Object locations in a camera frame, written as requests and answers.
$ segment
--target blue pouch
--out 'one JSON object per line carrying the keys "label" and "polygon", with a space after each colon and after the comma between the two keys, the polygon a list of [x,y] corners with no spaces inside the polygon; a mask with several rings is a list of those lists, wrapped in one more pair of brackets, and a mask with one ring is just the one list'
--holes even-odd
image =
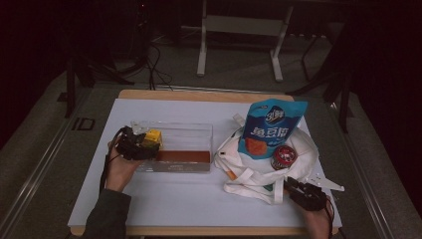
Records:
{"label": "blue pouch", "polygon": [[238,151],[253,159],[272,156],[286,142],[307,110],[307,102],[268,99],[251,104]]}

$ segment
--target transparent plastic container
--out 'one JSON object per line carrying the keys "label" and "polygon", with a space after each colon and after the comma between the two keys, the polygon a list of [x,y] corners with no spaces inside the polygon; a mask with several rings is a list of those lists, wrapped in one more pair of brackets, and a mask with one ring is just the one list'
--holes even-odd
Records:
{"label": "transparent plastic container", "polygon": [[162,146],[154,160],[137,171],[207,172],[212,162],[212,124],[140,121],[142,127],[161,131]]}

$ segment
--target white tote bag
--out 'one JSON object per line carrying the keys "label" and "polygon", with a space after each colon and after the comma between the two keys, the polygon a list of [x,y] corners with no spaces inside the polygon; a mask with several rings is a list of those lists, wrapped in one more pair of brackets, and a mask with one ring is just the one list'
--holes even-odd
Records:
{"label": "white tote bag", "polygon": [[[318,159],[317,146],[311,137],[298,127],[285,143],[296,151],[298,158],[291,167],[281,170],[274,170],[271,167],[270,158],[255,160],[246,154],[239,153],[238,144],[241,134],[240,130],[236,131],[215,154],[215,165],[230,177],[230,180],[224,184],[226,192],[258,198],[269,204],[281,204],[286,177],[304,181],[311,175]],[[267,185],[271,184],[273,189],[266,189]]]}

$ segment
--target gray carpet floor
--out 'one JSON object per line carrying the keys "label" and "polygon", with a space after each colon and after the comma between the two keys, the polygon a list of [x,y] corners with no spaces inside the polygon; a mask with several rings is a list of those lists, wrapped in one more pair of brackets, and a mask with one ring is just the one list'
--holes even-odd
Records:
{"label": "gray carpet floor", "polygon": [[[215,35],[208,45],[206,73],[196,76],[199,56],[198,34],[186,31],[179,46],[171,44],[165,36],[156,36],[149,58],[158,59],[154,81],[158,89],[182,90],[184,88],[214,89],[218,91],[252,91],[282,94],[304,86],[307,81],[300,65],[302,52],[309,41],[289,37],[283,44],[281,66],[285,80],[274,81],[269,49],[274,39],[254,39],[253,43],[230,44]],[[319,39],[307,56],[310,74],[314,74],[330,49],[325,39]],[[124,67],[125,61],[118,66]],[[99,79],[92,89],[77,86],[78,107],[65,119],[66,104],[57,102],[60,93],[66,91],[66,74],[54,79],[38,100],[25,121],[0,152],[0,219],[6,218],[20,189],[43,160],[50,159],[40,178],[36,191],[28,204],[16,214],[9,238],[66,238],[67,223],[79,190],[84,181],[91,158],[113,100],[122,89],[147,89],[149,71],[143,69],[126,76],[134,86],[123,86],[107,79]],[[421,218],[412,206],[388,155],[374,131],[358,97],[350,97],[347,127],[349,134],[329,127],[335,123],[335,111],[323,102],[321,94],[326,86],[320,86],[297,99],[313,102],[307,117],[310,130],[321,151],[323,167],[330,167],[326,158],[338,154],[343,168],[331,168],[332,178],[344,182],[346,194],[335,193],[348,238],[422,238]],[[95,119],[93,130],[73,130],[76,119]],[[342,141],[345,147],[331,148],[330,141]],[[368,207],[378,214],[372,215]]]}

